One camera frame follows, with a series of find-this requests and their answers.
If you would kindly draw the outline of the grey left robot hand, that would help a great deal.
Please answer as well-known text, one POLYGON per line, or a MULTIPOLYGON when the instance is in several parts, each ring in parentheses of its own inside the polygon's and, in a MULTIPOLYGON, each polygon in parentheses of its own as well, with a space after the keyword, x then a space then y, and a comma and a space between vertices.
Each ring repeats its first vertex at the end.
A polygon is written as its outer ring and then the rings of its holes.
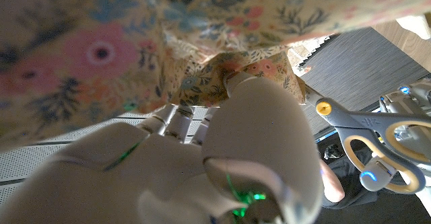
POLYGON ((365 141, 372 158, 360 167, 360 182, 370 191, 423 192, 430 185, 430 80, 421 79, 380 97, 383 146, 365 141))

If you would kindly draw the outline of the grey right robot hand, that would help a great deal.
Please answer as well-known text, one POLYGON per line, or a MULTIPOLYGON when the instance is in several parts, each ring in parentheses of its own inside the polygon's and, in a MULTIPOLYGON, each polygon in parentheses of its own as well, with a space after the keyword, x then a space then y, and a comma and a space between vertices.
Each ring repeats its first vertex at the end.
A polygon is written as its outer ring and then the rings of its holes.
POLYGON ((312 223, 319 156, 293 95, 248 73, 185 143, 186 107, 71 143, 1 205, 2 223, 312 223))

